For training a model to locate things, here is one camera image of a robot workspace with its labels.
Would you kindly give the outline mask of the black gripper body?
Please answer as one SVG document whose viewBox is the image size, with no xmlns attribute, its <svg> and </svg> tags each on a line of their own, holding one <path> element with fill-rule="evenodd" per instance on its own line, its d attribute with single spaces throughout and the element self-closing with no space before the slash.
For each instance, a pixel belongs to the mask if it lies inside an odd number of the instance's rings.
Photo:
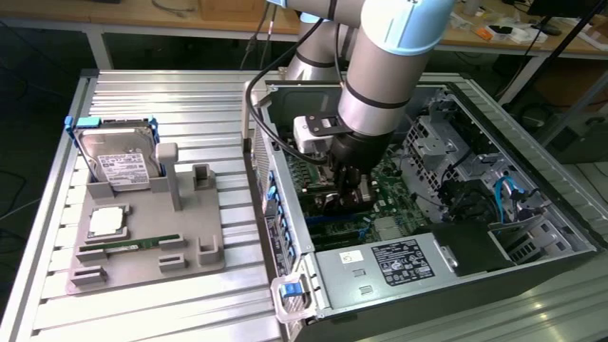
<svg viewBox="0 0 608 342">
<path fill-rule="evenodd" d="M 360 171 L 371 171 L 380 163 L 392 141 L 392 133 L 368 136 L 360 133 L 343 133 L 334 137 L 332 161 Z"/>
</svg>

